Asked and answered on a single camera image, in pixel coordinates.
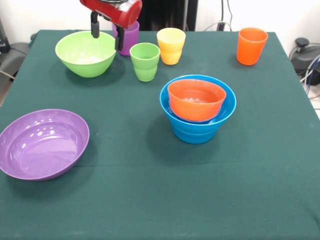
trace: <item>red robot arm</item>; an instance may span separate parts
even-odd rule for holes
[[[139,17],[142,9],[142,0],[80,0],[89,8],[91,13],[91,34],[94,38],[99,37],[98,15],[107,21],[114,23],[118,31],[115,41],[115,49],[122,50],[125,31]]]

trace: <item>plastic cup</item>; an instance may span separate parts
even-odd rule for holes
[[[124,30],[123,48],[121,51],[118,51],[121,55],[130,56],[130,49],[139,42],[139,28],[139,22],[135,21],[134,24]],[[116,38],[118,32],[114,24],[112,24],[112,31],[114,38]]]
[[[149,82],[156,76],[160,49],[157,45],[142,42],[130,49],[130,57],[136,77],[142,82]]]
[[[185,32],[178,28],[168,27],[158,31],[156,38],[163,63],[167,65],[177,64],[185,45]]]
[[[268,34],[255,27],[243,28],[239,31],[237,60],[243,65],[254,65],[265,47]]]

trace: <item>purple bowl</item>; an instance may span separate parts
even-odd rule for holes
[[[73,112],[62,109],[31,112],[0,134],[0,169],[22,180],[56,178],[77,162],[89,136],[86,121]]]

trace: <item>plastic bowl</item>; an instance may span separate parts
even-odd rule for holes
[[[169,105],[168,86],[174,81],[182,79],[198,79],[208,81],[222,87],[226,92],[226,98],[218,115],[208,123],[197,124],[183,121],[177,118],[171,111]],[[174,134],[182,141],[189,144],[203,144],[210,141],[227,119],[234,113],[237,99],[232,89],[224,82],[206,75],[185,75],[169,81],[160,92],[161,107],[169,118]]]
[[[90,137],[86,121],[63,109],[26,114],[0,134],[0,169],[28,181],[56,178],[71,169]]]
[[[104,32],[93,38],[91,31],[79,31],[62,38],[55,46],[55,53],[75,74],[93,78],[103,74],[113,62],[115,41]]]
[[[182,79],[168,85],[170,107],[175,115],[189,121],[213,119],[227,96],[219,85],[199,79]]]

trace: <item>blue bowl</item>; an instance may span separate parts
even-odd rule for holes
[[[170,108],[168,86],[170,83],[182,79],[204,80],[219,85],[226,91],[226,98],[221,110],[216,117],[210,121],[192,123],[177,117]],[[237,99],[231,88],[224,82],[206,75],[185,75],[169,81],[160,92],[160,103],[166,116],[169,118],[174,134],[182,141],[189,144],[203,144],[211,140],[218,128],[234,113]]]

